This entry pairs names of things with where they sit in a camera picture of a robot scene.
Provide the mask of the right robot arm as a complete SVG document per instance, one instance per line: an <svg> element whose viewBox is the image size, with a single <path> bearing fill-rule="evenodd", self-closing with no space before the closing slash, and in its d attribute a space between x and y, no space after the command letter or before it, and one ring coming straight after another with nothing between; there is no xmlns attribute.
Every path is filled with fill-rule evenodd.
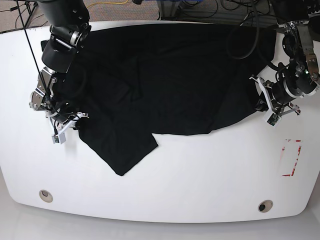
<svg viewBox="0 0 320 240"><path fill-rule="evenodd" d="M66 76L76 54L91 31L90 14L82 0L37 0L36 5L50 23L50 38L41 60L44 68L38 72L37 86L30 96L29 106L45 112L49 119L55 144L66 141L65 131L87 117L78 112L68 100L54 92L54 86Z"/></svg>

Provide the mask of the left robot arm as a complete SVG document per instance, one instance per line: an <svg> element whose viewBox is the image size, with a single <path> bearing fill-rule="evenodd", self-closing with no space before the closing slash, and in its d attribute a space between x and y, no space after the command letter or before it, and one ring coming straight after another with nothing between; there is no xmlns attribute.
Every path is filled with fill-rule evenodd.
<svg viewBox="0 0 320 240"><path fill-rule="evenodd" d="M271 62L275 82L252 76L261 90L255 109L264 112L264 121L276 127L284 115L300 115L293 100L314 95L320 89L320 73L314 43L308 27L308 5L303 0L272 0L277 25L284 30L282 48L289 57L287 65Z"/></svg>

